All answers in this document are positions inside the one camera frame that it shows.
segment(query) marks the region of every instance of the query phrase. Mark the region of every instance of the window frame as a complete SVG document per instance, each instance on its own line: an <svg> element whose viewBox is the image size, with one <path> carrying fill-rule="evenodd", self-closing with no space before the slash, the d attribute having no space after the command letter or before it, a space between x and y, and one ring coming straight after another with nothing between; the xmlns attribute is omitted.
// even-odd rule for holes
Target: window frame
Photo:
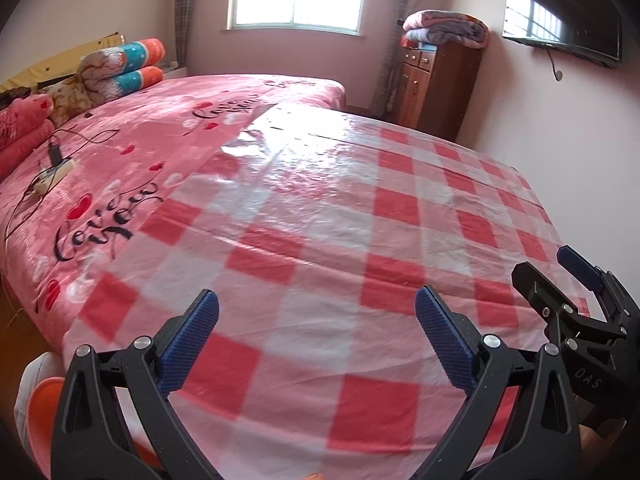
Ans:
<svg viewBox="0 0 640 480"><path fill-rule="evenodd" d="M365 0L360 0L360 9L358 12L358 26L355 30L351 28L330 27L325 25L311 25L305 23L295 23L293 15L290 22L285 23L236 23L236 15L238 11L238 0L229 0L228 11L226 16L226 30L247 30L256 28L266 29L287 29L287 30L320 30L322 32L334 32L336 34L346 34L348 36L362 37L362 16L364 13Z"/></svg>

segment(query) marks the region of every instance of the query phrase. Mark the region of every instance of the yellow headboard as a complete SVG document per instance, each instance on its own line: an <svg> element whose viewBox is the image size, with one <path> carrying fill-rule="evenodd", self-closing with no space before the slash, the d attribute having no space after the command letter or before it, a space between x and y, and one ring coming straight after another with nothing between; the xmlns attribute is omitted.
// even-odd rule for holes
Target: yellow headboard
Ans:
<svg viewBox="0 0 640 480"><path fill-rule="evenodd" d="M30 66L12 78L7 79L0 85L0 92L18 88L18 86L28 86L31 91L36 91L38 83L49 81L57 77L67 76L76 72L82 56L86 56L108 46L118 46L125 43L124 36L115 32L99 40L90 41L80 46L70 48L60 54L49 57L41 62Z"/></svg>

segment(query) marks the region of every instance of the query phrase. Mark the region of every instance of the blue textured fingertip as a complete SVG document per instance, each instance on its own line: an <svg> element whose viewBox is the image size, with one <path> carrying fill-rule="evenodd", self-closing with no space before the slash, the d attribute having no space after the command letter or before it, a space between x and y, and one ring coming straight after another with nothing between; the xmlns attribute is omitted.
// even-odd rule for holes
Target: blue textured fingertip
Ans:
<svg viewBox="0 0 640 480"><path fill-rule="evenodd" d="M182 388L219 316L218 297L209 291L162 354L158 390L163 396Z"/></svg>
<svg viewBox="0 0 640 480"><path fill-rule="evenodd" d="M556 256L558 263L582 283L587 290L596 293L604 290L604 283L600 278L600 273L571 247L568 245L560 247Z"/></svg>
<svg viewBox="0 0 640 480"><path fill-rule="evenodd" d="M436 352L440 364L456 388L467 397L478 386L474 374L476 355L431 291L423 287L415 296L415 315Z"/></svg>

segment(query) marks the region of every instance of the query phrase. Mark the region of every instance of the white wall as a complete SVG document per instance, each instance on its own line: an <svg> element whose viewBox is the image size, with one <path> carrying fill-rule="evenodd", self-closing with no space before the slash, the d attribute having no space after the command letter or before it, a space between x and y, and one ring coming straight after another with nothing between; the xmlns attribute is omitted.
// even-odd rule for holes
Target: white wall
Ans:
<svg viewBox="0 0 640 480"><path fill-rule="evenodd" d="M228 0L196 0L189 74L269 73L334 79L348 104L368 108L385 56L396 0L365 0L362 38L287 29L226 29Z"/></svg>
<svg viewBox="0 0 640 480"><path fill-rule="evenodd" d="M0 81L113 32L158 38L175 59L172 0L22 0L0 33Z"/></svg>
<svg viewBox="0 0 640 480"><path fill-rule="evenodd" d="M505 0L418 0L493 31L458 142L520 170L562 239L640 302L640 50L608 70L500 37Z"/></svg>

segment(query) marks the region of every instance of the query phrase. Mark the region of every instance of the window sill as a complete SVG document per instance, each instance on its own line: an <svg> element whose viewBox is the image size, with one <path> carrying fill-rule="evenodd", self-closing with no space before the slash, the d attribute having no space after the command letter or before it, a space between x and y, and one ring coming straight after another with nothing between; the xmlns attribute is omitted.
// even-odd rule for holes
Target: window sill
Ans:
<svg viewBox="0 0 640 480"><path fill-rule="evenodd" d="M334 28L334 27L315 27L313 25L289 25L287 24L256 24L256 25L234 25L233 27L227 27L220 32L235 32L236 30L313 30L315 32L332 32L333 34L341 34L344 36L353 36L354 38L365 39L365 36L355 30L349 30L347 28Z"/></svg>

